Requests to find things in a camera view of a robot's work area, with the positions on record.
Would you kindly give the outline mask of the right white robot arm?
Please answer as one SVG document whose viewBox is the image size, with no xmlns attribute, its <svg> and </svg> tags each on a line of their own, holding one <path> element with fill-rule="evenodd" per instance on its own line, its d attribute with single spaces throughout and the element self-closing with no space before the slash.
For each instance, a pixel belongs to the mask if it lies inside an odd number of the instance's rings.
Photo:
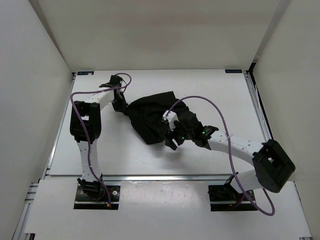
<svg viewBox="0 0 320 240">
<path fill-rule="evenodd" d="M 238 199 L 243 190 L 266 189 L 279 193 L 296 170 L 285 150 L 273 139 L 260 143 L 227 136 L 217 127 L 204 126 L 200 121 L 166 120 L 165 123 L 168 124 L 165 144 L 171 149 L 192 141 L 200 148 L 229 154 L 253 167 L 227 180 L 224 193 L 230 200 Z"/>
</svg>

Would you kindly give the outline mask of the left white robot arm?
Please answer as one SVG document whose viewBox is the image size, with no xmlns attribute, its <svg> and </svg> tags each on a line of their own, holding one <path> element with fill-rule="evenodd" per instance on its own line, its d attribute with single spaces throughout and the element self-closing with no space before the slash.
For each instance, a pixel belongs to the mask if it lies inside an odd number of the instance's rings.
<svg viewBox="0 0 320 240">
<path fill-rule="evenodd" d="M 102 132 L 102 109 L 112 103 L 116 112 L 123 112 L 128 106 L 122 90 L 107 89 L 92 92 L 84 101 L 73 100 L 70 118 L 70 134 L 80 151 L 82 176 L 77 179 L 83 191 L 93 200 L 100 200 L 105 194 L 103 177 L 99 167 L 97 143 Z"/>
</svg>

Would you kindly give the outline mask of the black skirt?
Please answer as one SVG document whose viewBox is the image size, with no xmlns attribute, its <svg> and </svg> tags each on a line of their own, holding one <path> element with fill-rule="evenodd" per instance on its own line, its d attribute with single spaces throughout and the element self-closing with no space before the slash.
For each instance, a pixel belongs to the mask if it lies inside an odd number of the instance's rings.
<svg viewBox="0 0 320 240">
<path fill-rule="evenodd" d="M 163 114 L 177 101 L 173 91 L 157 93 L 133 101 L 124 114 L 142 140 L 147 145 L 154 145 L 165 140 L 168 126 L 163 122 Z"/>
</svg>

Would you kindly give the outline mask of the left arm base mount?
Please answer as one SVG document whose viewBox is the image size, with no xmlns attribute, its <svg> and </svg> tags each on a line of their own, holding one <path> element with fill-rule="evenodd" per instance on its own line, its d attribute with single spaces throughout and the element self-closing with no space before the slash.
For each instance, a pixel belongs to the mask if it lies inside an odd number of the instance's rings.
<svg viewBox="0 0 320 240">
<path fill-rule="evenodd" d="M 121 193 L 120 185 L 107 185 L 106 189 L 99 182 L 87 183 L 77 179 L 73 208 L 75 210 L 118 210 Z"/>
</svg>

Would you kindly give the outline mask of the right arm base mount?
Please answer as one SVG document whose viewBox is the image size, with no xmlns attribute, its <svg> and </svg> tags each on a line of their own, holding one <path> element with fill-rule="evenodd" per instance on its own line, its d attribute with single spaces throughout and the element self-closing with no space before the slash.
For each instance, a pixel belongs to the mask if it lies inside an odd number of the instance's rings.
<svg viewBox="0 0 320 240">
<path fill-rule="evenodd" d="M 237 192 L 225 179 L 207 180 L 211 212 L 249 212 L 257 211 L 248 198 Z"/>
</svg>

